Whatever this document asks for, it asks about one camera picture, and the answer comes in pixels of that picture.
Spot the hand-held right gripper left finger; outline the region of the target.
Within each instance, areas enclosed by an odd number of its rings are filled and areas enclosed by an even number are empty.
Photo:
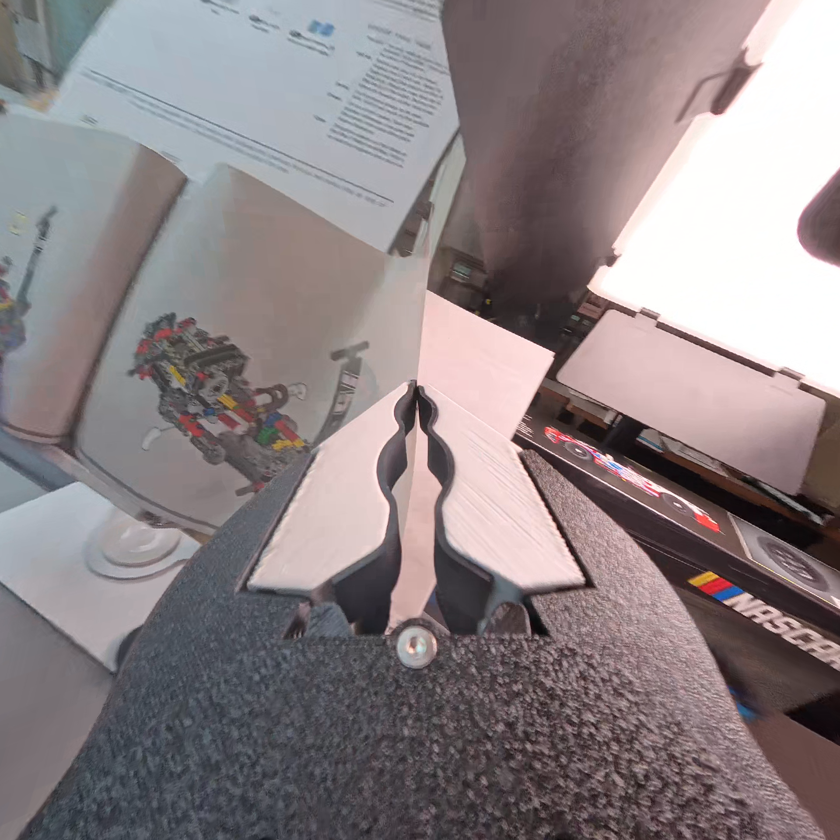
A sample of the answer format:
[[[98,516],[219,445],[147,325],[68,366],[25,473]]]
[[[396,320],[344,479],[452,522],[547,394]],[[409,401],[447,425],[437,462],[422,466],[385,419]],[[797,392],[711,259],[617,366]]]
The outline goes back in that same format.
[[[316,447],[255,556],[248,592],[335,604],[362,634],[385,632],[416,414],[417,383],[406,381]]]

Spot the printed white paper sheet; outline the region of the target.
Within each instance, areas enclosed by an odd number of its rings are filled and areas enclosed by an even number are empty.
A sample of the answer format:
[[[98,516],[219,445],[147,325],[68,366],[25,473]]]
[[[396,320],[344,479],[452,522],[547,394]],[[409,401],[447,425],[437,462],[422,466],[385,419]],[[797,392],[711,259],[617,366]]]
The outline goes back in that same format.
[[[116,2],[53,113],[226,163],[386,251],[459,120],[443,2]]]

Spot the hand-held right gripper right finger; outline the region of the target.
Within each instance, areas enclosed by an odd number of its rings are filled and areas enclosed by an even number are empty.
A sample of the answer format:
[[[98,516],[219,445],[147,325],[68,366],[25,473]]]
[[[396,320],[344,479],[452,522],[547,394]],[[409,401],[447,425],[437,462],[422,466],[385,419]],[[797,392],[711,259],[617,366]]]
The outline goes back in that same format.
[[[434,506],[436,597],[452,634],[478,635],[504,604],[586,586],[520,447],[430,385],[417,387]]]

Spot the brick model instruction booklet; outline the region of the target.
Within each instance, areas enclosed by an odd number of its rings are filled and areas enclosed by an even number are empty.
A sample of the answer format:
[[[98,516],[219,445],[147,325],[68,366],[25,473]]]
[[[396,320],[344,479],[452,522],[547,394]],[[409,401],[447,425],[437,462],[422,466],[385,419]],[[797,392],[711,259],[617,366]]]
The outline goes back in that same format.
[[[443,369],[513,427],[550,360],[251,175],[189,185],[118,135],[2,116],[2,432],[211,532],[400,384]]]

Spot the white book stand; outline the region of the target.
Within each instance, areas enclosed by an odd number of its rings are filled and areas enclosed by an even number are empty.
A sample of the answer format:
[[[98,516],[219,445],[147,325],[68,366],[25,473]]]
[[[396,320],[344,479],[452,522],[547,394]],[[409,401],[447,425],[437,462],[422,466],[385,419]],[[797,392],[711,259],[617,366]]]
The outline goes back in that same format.
[[[82,484],[1,517],[2,584],[115,674],[200,544],[141,523]]]

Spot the grey desk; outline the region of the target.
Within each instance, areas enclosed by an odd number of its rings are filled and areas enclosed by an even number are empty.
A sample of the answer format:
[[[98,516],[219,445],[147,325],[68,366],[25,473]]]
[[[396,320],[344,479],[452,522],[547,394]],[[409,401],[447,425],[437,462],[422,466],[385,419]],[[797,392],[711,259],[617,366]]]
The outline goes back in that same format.
[[[2,513],[49,493],[2,465]],[[15,838],[77,754],[112,675],[3,584],[1,618],[1,824]]]

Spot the black toy car box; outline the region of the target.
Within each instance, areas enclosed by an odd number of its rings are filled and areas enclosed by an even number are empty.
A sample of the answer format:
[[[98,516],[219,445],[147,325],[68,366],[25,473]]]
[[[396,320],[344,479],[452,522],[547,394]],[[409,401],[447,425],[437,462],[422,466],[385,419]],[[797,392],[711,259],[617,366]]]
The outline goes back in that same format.
[[[748,718],[778,711],[838,743],[838,569],[536,407],[514,438],[654,561]]]

